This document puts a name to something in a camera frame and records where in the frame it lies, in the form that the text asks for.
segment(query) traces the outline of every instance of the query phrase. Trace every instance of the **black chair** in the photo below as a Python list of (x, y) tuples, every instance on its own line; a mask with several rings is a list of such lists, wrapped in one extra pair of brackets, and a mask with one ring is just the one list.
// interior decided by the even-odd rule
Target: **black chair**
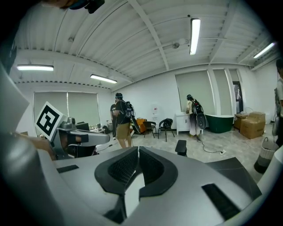
[(148, 134), (149, 131), (151, 131), (152, 135), (153, 135), (153, 138), (155, 138), (154, 137), (154, 133), (153, 133), (153, 129), (155, 128), (155, 133), (156, 133), (156, 127), (155, 127), (156, 123), (155, 122), (145, 121), (145, 122), (143, 122), (143, 124), (145, 125), (145, 128), (146, 128), (145, 132), (147, 131), (147, 134)]
[(167, 131), (171, 131), (173, 136), (175, 137), (175, 135), (174, 135), (174, 133), (171, 129), (172, 123), (173, 123), (173, 119), (171, 119), (171, 118), (164, 119), (159, 123), (158, 139), (159, 139), (159, 131), (165, 131), (166, 142), (167, 142)]

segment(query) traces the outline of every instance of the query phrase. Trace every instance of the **black stool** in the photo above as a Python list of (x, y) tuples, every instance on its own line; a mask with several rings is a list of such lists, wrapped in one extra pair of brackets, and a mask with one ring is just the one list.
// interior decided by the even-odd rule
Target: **black stool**
[(186, 140), (182, 140), (182, 139), (178, 140), (175, 152), (177, 152), (178, 155), (187, 157), (187, 147), (186, 146), (187, 146)]

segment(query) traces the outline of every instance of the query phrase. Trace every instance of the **white cabinet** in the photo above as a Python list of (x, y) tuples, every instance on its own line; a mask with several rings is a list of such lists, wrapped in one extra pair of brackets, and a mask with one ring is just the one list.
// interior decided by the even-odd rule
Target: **white cabinet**
[(185, 112), (176, 113), (176, 125), (177, 125), (177, 135), (179, 135), (180, 131), (190, 131), (190, 117), (189, 114)]

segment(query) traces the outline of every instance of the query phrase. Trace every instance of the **white pants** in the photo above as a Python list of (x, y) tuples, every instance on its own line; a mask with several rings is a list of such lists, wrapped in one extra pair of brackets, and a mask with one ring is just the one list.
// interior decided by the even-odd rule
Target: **white pants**
[(191, 128), (190, 128), (190, 134), (192, 136), (194, 135), (199, 135), (200, 134), (200, 127), (198, 126), (196, 122), (196, 115), (195, 114), (190, 114), (190, 123), (191, 123)]

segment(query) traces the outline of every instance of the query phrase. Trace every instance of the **tiled floor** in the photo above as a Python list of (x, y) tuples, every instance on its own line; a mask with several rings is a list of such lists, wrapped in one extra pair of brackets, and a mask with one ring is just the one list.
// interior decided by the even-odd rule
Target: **tiled floor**
[[(253, 165), (260, 153), (263, 139), (268, 137), (269, 139), (273, 140), (273, 136), (271, 134), (272, 125), (266, 125), (265, 130), (266, 132), (262, 137), (251, 140), (241, 135), (238, 130), (234, 128), (229, 132), (221, 134), (212, 133), (209, 130), (205, 130), (201, 137), (203, 144), (205, 145), (205, 150), (209, 152), (226, 151), (224, 154), (220, 154), (219, 152), (205, 152), (202, 144), (198, 143), (196, 138), (189, 137), (188, 132), (180, 132), (177, 136), (176, 131), (174, 131), (175, 138), (171, 132), (168, 132), (167, 142), (165, 141), (165, 132), (161, 132), (159, 139), (157, 139), (157, 134), (155, 138), (153, 138), (152, 134), (146, 134), (145, 138), (143, 135), (134, 134), (133, 143), (134, 146), (148, 146), (175, 153), (175, 147), (178, 140), (184, 139), (187, 141), (187, 156), (189, 158), (194, 158), (202, 162), (214, 162), (236, 157), (247, 169), (255, 182), (258, 182), (262, 177), (262, 174), (256, 172), (253, 168)], [(114, 151), (121, 148), (117, 140), (111, 139), (109, 143), (101, 145), (98, 148), (98, 151), (106, 148), (109, 144), (113, 144), (113, 146), (101, 151), (101, 153)]]

